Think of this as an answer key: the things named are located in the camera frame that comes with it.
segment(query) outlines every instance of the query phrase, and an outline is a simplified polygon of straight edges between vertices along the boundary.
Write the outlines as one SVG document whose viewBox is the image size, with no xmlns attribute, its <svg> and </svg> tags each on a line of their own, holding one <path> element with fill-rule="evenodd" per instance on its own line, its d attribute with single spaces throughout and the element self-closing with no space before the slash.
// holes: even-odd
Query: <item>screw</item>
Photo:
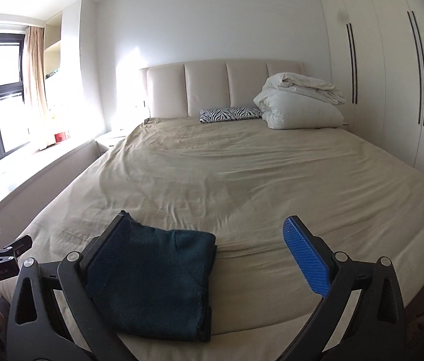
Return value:
<svg viewBox="0 0 424 361">
<path fill-rule="evenodd" d="M 28 258 L 25 260 L 25 262 L 23 263 L 23 265 L 25 267 L 30 267 L 31 265 L 33 265 L 33 263 L 35 263 L 35 259 L 33 258 Z"/>
<path fill-rule="evenodd" d="M 76 251 L 73 251 L 73 252 L 70 252 L 67 255 L 67 260 L 69 262 L 75 262 L 79 257 L 80 257 L 80 254 L 78 252 L 76 252 Z"/>
<path fill-rule="evenodd" d="M 382 257 L 381 258 L 381 264 L 383 264 L 384 266 L 390 266 L 392 264 L 392 262 L 389 258 Z"/>
<path fill-rule="evenodd" d="M 345 252 L 339 251 L 335 253 L 335 259 L 337 259 L 339 262 L 345 262 L 349 259 L 349 257 Z"/>
</svg>

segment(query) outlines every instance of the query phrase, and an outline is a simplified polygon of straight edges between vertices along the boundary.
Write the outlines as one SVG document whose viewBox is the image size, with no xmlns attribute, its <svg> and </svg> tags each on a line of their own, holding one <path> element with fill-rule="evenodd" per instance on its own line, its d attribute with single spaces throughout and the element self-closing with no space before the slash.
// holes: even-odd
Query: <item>red object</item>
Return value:
<svg viewBox="0 0 424 361">
<path fill-rule="evenodd" d="M 60 133 L 57 133 L 55 135 L 55 142 L 62 142 L 64 140 L 66 140 L 67 138 L 70 138 L 68 131 L 67 132 L 60 132 Z"/>
</svg>

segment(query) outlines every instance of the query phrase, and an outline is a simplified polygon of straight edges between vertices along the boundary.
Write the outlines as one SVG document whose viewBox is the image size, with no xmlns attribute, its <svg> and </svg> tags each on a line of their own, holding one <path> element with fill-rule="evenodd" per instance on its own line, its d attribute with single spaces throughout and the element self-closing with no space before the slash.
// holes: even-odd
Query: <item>pillow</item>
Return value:
<svg viewBox="0 0 424 361">
<path fill-rule="evenodd" d="M 262 113 L 257 107 L 224 107 L 221 109 L 201 110 L 200 122 L 241 121 L 242 119 L 260 118 Z"/>
<path fill-rule="evenodd" d="M 262 118 L 271 129 L 338 128 L 343 121 L 333 104 L 285 91 L 263 101 Z"/>
</svg>

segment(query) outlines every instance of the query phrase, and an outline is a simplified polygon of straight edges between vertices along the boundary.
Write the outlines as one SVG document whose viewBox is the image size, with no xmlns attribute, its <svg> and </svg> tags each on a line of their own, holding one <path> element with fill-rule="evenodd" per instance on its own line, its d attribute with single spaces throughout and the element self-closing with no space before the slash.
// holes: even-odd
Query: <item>beige bed sheet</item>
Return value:
<svg viewBox="0 0 424 361">
<path fill-rule="evenodd" d="M 292 214 L 333 251 L 363 261 L 390 257 L 405 304 L 424 284 L 424 175 L 341 129 L 148 120 L 37 216 L 24 232 L 33 247 L 21 262 L 81 251 L 122 209 L 146 225 L 212 232 L 218 245 L 211 341 L 122 335 L 139 360 L 276 359 L 320 298 L 283 242 L 282 223 Z M 14 284 L 0 284 L 8 300 Z"/>
</svg>

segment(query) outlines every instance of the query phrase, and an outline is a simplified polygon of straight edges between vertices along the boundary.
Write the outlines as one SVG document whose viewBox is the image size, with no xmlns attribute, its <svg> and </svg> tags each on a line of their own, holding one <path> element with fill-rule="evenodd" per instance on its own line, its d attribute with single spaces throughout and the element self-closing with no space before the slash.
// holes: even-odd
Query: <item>zebra print pillow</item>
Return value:
<svg viewBox="0 0 424 361">
<path fill-rule="evenodd" d="M 241 121 L 242 119 L 256 119 L 262 117 L 258 107 L 224 107 L 222 109 L 201 110 L 200 122 Z"/>
</svg>

